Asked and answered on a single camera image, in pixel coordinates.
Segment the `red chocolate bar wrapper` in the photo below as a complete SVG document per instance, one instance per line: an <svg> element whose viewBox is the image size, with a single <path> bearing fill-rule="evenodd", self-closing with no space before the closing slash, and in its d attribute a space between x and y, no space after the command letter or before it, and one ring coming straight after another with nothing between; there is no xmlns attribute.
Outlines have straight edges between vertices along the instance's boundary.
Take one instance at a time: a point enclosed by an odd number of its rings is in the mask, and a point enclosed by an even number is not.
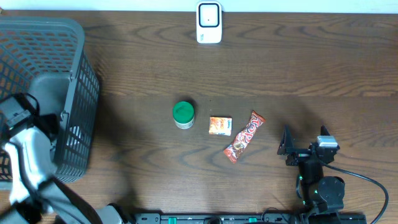
<svg viewBox="0 0 398 224"><path fill-rule="evenodd" d="M261 115L252 111L250 120L246 127L236 135L234 141L223 151L233 164L237 162L253 139L256 131L265 122L266 120Z"/></svg>

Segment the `small orange snack packet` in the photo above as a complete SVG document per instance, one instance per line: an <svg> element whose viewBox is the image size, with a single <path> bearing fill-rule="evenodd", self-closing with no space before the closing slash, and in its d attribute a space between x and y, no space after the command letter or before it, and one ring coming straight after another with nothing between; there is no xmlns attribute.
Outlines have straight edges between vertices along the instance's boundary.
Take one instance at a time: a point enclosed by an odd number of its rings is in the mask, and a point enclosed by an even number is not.
<svg viewBox="0 0 398 224"><path fill-rule="evenodd" d="M232 118L210 117L209 134L230 136L232 132Z"/></svg>

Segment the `green lid jar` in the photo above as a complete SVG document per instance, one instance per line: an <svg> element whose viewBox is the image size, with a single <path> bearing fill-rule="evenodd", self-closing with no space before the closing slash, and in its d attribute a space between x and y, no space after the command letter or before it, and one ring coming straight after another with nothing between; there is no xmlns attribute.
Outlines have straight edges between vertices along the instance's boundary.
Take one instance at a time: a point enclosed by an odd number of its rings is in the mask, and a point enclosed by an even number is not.
<svg viewBox="0 0 398 224"><path fill-rule="evenodd" d="M187 101L179 101L173 107L173 119L180 129L189 129L195 122L194 107Z"/></svg>

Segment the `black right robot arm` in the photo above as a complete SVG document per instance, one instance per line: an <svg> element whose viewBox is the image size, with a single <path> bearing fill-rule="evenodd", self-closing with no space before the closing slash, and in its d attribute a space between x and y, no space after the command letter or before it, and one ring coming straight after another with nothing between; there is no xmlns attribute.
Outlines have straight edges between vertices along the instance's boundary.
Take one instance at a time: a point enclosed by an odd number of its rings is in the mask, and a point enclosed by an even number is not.
<svg viewBox="0 0 398 224"><path fill-rule="evenodd" d="M344 207L345 182L340 177L325 176L323 168L334 161L339 149L335 137L325 126L307 148L295 147L289 127L284 127L277 153L286 157L286 165L298 167L296 193L304 204L301 212L290 216L289 223L338 221L336 213Z"/></svg>

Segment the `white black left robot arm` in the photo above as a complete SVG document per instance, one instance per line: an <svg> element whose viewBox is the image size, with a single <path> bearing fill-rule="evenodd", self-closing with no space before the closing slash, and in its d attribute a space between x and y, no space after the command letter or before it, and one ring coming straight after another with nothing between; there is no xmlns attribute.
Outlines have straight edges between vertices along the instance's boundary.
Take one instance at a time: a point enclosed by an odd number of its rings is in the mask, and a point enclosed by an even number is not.
<svg viewBox="0 0 398 224"><path fill-rule="evenodd" d="M55 176L50 139L38 117L15 114L6 121L1 146L11 159L11 207L1 223L38 223L54 213L56 223L132 223L118 206L95 209Z"/></svg>

